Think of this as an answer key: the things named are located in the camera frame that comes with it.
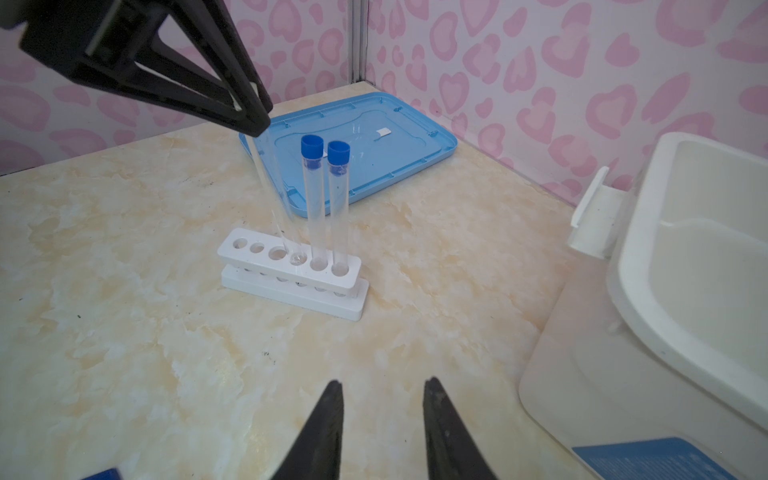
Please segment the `blue-capped test tube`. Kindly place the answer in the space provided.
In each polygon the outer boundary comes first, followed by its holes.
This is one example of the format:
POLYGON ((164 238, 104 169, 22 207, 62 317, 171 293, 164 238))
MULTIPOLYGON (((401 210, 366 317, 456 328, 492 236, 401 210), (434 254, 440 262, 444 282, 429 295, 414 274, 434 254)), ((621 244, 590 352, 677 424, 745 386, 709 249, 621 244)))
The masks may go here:
POLYGON ((324 141, 317 135, 308 134, 301 138, 300 147, 311 247, 310 267, 314 271, 322 271, 328 265, 323 175, 324 141))
POLYGON ((332 273, 339 277, 346 275, 349 271, 348 216, 350 153, 350 145, 343 141, 333 140, 328 143, 327 159, 329 168, 329 198, 333 250, 332 273))

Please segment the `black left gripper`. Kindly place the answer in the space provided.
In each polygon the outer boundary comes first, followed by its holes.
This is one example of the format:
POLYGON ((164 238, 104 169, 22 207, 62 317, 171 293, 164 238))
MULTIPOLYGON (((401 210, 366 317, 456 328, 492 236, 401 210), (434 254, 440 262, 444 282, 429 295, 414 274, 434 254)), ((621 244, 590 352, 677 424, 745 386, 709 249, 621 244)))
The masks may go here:
POLYGON ((223 1, 3 1, 1 28, 75 83, 258 136, 272 100, 223 1), (170 15, 214 70, 166 45, 170 15))

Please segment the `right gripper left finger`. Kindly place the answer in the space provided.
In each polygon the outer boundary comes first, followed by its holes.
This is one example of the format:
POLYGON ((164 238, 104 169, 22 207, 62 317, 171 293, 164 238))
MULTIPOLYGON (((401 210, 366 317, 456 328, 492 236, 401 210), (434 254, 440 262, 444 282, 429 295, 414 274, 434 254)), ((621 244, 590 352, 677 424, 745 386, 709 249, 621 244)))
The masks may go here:
POLYGON ((271 479, 338 480, 343 422, 343 387, 332 380, 271 479))

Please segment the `white-capped test tube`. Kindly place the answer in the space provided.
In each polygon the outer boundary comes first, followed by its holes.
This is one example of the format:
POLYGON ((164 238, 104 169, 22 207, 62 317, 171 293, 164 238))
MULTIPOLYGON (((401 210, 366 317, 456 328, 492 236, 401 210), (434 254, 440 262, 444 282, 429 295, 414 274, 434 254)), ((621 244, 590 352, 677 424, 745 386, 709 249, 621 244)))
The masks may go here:
POLYGON ((277 157, 268 131, 249 138, 250 151, 263 188, 267 191, 273 223, 292 265, 302 265, 307 260, 293 221, 288 196, 284 188, 277 157))

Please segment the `blue-based small cylinder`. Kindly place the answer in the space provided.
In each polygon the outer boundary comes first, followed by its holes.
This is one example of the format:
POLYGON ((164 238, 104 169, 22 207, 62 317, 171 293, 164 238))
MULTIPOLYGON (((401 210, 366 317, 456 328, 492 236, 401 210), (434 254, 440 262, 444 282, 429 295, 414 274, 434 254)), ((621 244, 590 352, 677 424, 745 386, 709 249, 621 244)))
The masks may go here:
POLYGON ((109 468, 85 477, 82 480, 122 480, 122 475, 117 468, 109 468))

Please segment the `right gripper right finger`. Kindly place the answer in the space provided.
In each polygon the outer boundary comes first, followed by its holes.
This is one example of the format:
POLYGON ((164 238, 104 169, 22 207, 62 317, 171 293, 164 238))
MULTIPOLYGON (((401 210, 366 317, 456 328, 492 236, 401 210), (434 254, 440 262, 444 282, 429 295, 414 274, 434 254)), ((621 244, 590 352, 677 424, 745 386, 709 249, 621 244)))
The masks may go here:
POLYGON ((437 377, 425 382, 423 417, 430 480, 497 479, 437 377))

